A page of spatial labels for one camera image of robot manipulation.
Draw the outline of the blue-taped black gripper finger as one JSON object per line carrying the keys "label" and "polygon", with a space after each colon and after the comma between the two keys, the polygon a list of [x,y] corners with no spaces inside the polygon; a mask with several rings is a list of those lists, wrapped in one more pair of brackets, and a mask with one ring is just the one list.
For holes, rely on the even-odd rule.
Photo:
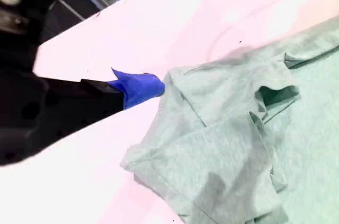
{"label": "blue-taped black gripper finger", "polygon": [[19,159],[32,157],[64,137],[123,110],[124,93],[107,82],[46,79],[47,90],[29,101],[23,119],[33,122]]}
{"label": "blue-taped black gripper finger", "polygon": [[115,80],[109,82],[81,79],[80,86],[93,96],[161,96],[165,84],[154,74],[130,74],[111,68]]}

